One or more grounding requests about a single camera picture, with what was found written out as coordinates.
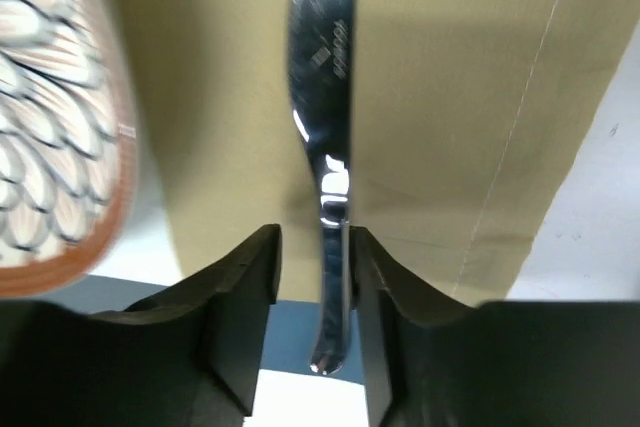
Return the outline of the floral plate with orange rim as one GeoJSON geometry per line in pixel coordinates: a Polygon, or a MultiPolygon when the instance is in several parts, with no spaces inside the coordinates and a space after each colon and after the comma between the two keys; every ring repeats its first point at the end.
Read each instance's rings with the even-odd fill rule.
{"type": "Polygon", "coordinates": [[[1,0],[1,294],[91,270],[137,181],[137,106],[111,0],[1,0]]]}

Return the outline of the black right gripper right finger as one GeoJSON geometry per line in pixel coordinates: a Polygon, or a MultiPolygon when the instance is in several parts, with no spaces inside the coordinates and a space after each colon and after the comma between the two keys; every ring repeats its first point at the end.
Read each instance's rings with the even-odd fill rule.
{"type": "Polygon", "coordinates": [[[635,302],[466,306],[350,233],[373,426],[635,426],[635,302]]]}

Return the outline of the silver knife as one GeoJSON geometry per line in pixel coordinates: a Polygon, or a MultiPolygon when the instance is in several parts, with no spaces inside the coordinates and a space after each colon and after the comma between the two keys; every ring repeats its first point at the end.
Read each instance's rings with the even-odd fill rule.
{"type": "Polygon", "coordinates": [[[294,124],[317,192],[321,308],[311,370],[331,375],[351,340],[352,58],[356,0],[290,0],[287,74],[294,124]]]}

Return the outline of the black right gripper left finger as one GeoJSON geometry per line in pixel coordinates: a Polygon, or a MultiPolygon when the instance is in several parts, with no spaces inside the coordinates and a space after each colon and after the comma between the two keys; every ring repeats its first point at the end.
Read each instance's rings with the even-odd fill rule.
{"type": "Polygon", "coordinates": [[[282,232],[123,311],[1,305],[5,426],[239,426],[253,410],[282,232]]]}

